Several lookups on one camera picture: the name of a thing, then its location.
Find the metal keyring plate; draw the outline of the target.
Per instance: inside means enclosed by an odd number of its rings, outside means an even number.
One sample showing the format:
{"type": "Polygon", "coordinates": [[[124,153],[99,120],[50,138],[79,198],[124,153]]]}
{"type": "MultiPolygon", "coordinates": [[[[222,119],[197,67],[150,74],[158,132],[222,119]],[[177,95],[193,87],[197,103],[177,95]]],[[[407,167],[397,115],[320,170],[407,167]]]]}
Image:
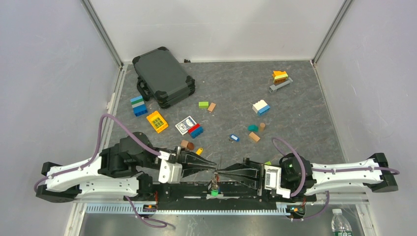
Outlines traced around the metal keyring plate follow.
{"type": "Polygon", "coordinates": [[[220,176],[217,173],[217,170],[220,169],[221,163],[222,163],[222,158],[219,160],[219,163],[218,163],[217,167],[213,171],[214,176],[211,178],[211,181],[210,181],[210,184],[209,184],[209,188],[208,188],[209,193],[211,192],[211,190],[218,190],[218,192],[220,193],[220,186],[219,186],[220,176]]]}

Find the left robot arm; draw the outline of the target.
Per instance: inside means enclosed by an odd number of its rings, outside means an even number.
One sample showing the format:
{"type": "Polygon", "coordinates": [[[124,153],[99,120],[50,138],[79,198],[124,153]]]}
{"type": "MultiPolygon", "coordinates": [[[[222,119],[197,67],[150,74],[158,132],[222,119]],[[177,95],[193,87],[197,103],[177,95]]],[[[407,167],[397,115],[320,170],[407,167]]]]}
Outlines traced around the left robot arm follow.
{"type": "Polygon", "coordinates": [[[216,163],[183,147],[154,147],[142,132],[127,136],[92,158],[70,165],[45,162],[35,195],[52,203],[86,198],[151,200],[159,184],[213,171],[216,163]]]}

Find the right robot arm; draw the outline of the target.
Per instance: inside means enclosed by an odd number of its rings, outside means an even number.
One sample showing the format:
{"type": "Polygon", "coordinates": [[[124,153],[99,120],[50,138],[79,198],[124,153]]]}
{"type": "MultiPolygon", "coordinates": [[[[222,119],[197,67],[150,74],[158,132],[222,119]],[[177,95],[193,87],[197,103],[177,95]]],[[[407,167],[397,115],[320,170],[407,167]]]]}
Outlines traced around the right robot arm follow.
{"type": "Polygon", "coordinates": [[[397,171],[389,168],[384,153],[375,153],[356,163],[332,165],[311,163],[289,153],[278,165],[244,160],[243,163],[217,170],[216,174],[254,189],[259,195],[266,192],[272,197],[291,201],[330,190],[364,187],[374,193],[398,190],[394,177],[397,171]]]}

